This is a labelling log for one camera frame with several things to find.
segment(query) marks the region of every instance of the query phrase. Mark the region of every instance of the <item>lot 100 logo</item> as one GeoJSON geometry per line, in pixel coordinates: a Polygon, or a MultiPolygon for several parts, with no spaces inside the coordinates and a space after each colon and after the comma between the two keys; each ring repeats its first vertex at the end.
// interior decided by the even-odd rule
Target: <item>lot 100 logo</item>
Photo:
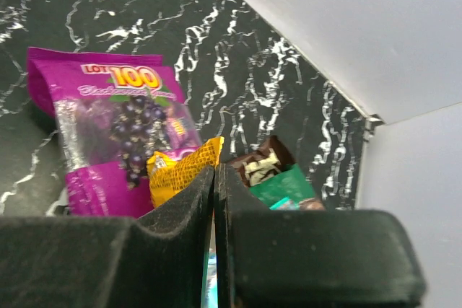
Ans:
{"type": "Polygon", "coordinates": [[[162,86],[157,72],[147,66],[85,64],[82,65],[82,70],[85,74],[110,74],[115,88],[159,89],[162,86]]]}

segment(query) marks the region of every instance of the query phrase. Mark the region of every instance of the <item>transparent plastic window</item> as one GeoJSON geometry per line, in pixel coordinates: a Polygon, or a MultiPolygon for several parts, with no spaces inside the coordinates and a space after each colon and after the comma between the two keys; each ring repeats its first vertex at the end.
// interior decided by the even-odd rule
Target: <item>transparent plastic window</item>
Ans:
{"type": "Polygon", "coordinates": [[[147,177],[155,151],[201,145],[188,108],[165,98],[72,99],[54,107],[68,171],[117,161],[129,188],[147,177]]]}

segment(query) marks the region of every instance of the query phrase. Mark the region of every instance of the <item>brown wrapper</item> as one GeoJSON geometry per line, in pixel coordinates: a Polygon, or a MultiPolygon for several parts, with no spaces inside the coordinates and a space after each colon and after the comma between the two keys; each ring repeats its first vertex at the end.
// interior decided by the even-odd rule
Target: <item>brown wrapper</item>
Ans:
{"type": "Polygon", "coordinates": [[[307,198],[298,203],[301,211],[325,211],[324,205],[317,198],[307,198]]]}
{"type": "Polygon", "coordinates": [[[273,135],[256,151],[242,155],[230,161],[230,164],[237,170],[244,185],[252,187],[288,170],[295,160],[286,146],[273,135]]]}

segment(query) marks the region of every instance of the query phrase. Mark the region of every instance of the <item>white wall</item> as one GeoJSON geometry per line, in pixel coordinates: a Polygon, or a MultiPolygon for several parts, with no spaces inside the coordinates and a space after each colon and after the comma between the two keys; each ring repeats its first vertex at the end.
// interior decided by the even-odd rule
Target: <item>white wall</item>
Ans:
{"type": "Polygon", "coordinates": [[[395,214],[429,284],[426,308],[462,302],[462,105],[377,128],[362,162],[358,208],[395,214]]]}
{"type": "Polygon", "coordinates": [[[387,123],[462,101],[462,0],[246,0],[387,123]]]}

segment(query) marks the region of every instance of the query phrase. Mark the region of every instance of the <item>green leaf illustration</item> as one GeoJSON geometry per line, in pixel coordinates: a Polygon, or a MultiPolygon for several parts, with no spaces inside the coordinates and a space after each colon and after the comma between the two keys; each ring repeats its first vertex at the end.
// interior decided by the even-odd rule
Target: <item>green leaf illustration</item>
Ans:
{"type": "Polygon", "coordinates": [[[130,97],[128,95],[113,95],[112,97],[109,98],[109,101],[114,101],[114,102],[124,102],[124,101],[129,101],[130,97]]]}
{"type": "Polygon", "coordinates": [[[162,107],[168,107],[170,105],[170,101],[168,101],[166,97],[156,97],[154,101],[162,107]]]}
{"type": "Polygon", "coordinates": [[[159,89],[159,92],[170,93],[170,89],[167,88],[165,84],[162,85],[162,88],[159,89]]]}

